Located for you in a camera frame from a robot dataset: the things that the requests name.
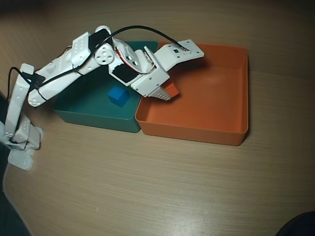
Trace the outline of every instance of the green bin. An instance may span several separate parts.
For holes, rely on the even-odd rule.
[[[158,49],[156,41],[130,41],[127,44],[134,51],[143,50],[144,46],[152,52]],[[123,107],[113,104],[108,98],[107,94],[114,86],[123,87],[129,92],[130,99]],[[140,96],[111,77],[107,66],[101,66],[81,76],[61,92],[53,107],[67,123],[136,133],[140,127],[134,116]]]

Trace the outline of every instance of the robotic arm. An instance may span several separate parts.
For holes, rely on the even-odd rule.
[[[169,78],[167,71],[178,63],[204,56],[191,41],[166,44],[152,53],[147,47],[133,51],[125,42],[111,35],[107,26],[100,26],[95,33],[84,33],[74,39],[62,55],[40,70],[22,64],[13,89],[4,126],[5,142],[13,149],[38,149],[43,131],[34,127],[21,113],[24,101],[37,107],[45,103],[82,75],[108,66],[108,72],[123,85],[131,87],[143,97],[171,99],[161,85]]]

